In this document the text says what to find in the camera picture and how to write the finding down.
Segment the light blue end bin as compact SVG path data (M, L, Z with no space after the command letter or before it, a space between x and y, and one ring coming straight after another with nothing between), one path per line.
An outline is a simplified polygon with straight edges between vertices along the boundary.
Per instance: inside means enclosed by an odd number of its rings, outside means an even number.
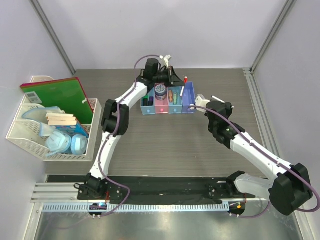
M152 89L147 95L140 100L140 109L142 114L145 115L155 115L155 90Z

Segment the white mesh desk organizer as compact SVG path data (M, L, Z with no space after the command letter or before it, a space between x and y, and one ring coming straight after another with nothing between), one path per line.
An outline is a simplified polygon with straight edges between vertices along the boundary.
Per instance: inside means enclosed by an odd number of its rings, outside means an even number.
M53 79L49 77L34 77L31 83L45 81L53 81ZM23 113L34 108L45 107L41 104L31 103L25 93L23 101L19 106L19 109L15 115L15 119L12 122L6 138L8 141L12 142L33 156L43 160L44 162L91 162L94 157L94 149L98 134L98 124L102 112L102 106L96 98L87 99L93 109L93 118L89 124L80 123L89 134L87 149L83 155L58 153L56 155L47 156L49 149L45 147L46 139L39 136L40 125L33 120L22 119Z

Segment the green black highlighter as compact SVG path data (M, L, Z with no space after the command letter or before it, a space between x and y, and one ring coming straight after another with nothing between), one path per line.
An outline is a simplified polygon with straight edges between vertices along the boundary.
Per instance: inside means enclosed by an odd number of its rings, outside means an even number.
M141 103L141 106L142 107L146 107L148 106L148 101L149 101L149 97L146 95L142 98L142 103Z

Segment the orange small stationery item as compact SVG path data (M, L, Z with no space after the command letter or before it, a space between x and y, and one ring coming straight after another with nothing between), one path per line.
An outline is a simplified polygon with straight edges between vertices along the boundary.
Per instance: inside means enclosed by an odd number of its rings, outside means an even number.
M168 100L170 103L173 102L173 91L172 90L168 90Z

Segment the blue plastic bin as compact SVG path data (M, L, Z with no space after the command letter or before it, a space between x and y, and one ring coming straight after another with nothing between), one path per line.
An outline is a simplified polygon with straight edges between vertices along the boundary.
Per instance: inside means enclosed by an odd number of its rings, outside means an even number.
M169 114L181 114L182 113L182 98L180 97L180 93L181 93L181 87L169 87L167 89L167 99L168 99L168 113ZM168 97L168 90L172 90L173 95L174 93L178 93L179 97L178 97L178 104L174 105L173 101L169 102L169 97Z

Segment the purple plastic bin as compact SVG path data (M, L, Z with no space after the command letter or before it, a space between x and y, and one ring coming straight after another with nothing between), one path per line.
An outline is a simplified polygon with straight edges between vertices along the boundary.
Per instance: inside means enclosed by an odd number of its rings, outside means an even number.
M193 114L196 110L191 109L189 106L195 103L195 90L192 82L186 82L182 92L182 114Z

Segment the blue slime jar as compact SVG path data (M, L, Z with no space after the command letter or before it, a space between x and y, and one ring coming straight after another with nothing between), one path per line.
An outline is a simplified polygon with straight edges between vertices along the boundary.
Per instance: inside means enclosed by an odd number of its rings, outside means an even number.
M158 101L163 101L167 97L167 87L164 84L158 84L154 87L155 98Z

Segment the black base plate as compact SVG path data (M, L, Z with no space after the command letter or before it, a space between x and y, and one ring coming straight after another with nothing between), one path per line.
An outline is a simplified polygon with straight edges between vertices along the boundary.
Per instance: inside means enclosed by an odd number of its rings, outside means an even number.
M71 183L78 200L108 200L118 205L210 205L223 199L251 198L224 177L111 176L95 180L84 175L50 175L49 183Z

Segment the purple black highlighter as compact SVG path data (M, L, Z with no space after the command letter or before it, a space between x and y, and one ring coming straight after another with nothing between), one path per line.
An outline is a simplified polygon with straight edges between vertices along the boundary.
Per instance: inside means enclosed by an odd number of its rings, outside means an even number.
M153 104L154 104L154 97L150 96L148 99L148 106L153 106Z

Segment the pink plastic bin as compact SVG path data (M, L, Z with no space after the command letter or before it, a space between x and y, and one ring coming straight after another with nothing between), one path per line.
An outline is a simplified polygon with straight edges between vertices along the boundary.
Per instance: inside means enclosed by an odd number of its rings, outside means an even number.
M168 106L168 97L166 96L165 100L157 100L155 99L155 113L156 114L168 114L169 106Z

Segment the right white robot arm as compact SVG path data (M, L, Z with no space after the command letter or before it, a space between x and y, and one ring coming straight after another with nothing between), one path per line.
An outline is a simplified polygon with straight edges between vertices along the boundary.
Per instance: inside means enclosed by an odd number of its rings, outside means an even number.
M229 177L231 182L225 186L230 197L236 198L242 193L261 197L285 216L300 211L312 197L320 197L311 186L309 172L304 165L292 165L272 154L241 126L229 121L234 108L231 103L203 100L201 107L209 120L208 131L213 137L250 161L266 177L253 177L242 171L234 173Z

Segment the blue white marker pen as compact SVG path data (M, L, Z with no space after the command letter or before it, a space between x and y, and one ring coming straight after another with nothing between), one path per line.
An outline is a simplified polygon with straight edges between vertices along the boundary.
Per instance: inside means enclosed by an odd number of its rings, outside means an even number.
M221 102L221 103L225 103L222 99L220 99L220 98L218 98L218 97L216 97L216 96L214 96L214 95L212 95L211 98L212 98L213 100L219 101L219 102Z

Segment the red white marker pen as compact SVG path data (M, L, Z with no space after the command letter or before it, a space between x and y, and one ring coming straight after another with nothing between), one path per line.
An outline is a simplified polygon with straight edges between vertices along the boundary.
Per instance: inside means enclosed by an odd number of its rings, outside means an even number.
M181 91L180 91L180 97L181 97L181 98L183 97L184 90L185 90L185 86L186 86L186 83L187 83L187 82L188 82L188 77L185 76L185 77L184 77L184 80L183 80L184 85L182 86Z

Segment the green folder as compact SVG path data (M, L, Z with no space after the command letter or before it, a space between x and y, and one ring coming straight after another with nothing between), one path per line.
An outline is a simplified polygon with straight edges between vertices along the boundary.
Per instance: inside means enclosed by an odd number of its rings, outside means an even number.
M20 89L33 104L59 107L67 114L73 114L81 124L92 122L94 110L77 77L25 83Z

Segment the light green correction tape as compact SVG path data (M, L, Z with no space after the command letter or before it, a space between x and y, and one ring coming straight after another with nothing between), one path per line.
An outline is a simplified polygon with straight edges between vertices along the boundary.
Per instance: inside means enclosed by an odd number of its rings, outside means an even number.
M173 104L177 105L178 104L178 98L179 98L179 94L177 92L173 93Z

